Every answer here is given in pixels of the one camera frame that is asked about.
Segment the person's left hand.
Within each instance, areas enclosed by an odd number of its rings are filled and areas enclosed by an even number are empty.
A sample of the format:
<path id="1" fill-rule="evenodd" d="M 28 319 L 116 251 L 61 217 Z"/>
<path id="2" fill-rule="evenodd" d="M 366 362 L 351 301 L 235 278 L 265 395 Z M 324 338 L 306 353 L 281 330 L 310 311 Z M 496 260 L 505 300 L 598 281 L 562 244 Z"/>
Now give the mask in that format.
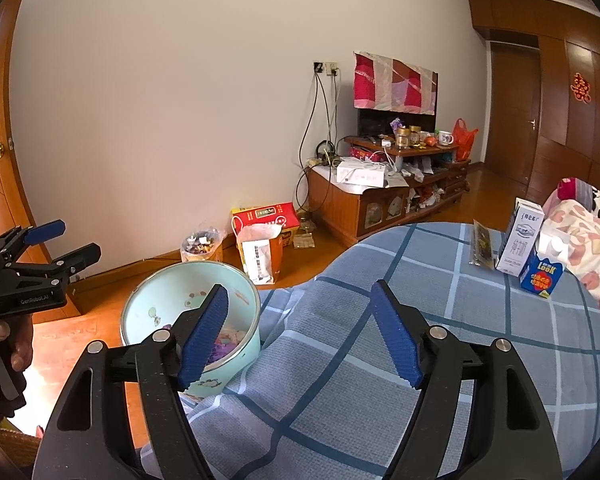
<path id="1" fill-rule="evenodd" d="M 32 362 L 32 315 L 16 315 L 0 320 L 0 418 L 12 418 L 23 408 L 26 380 L 22 372 Z"/>

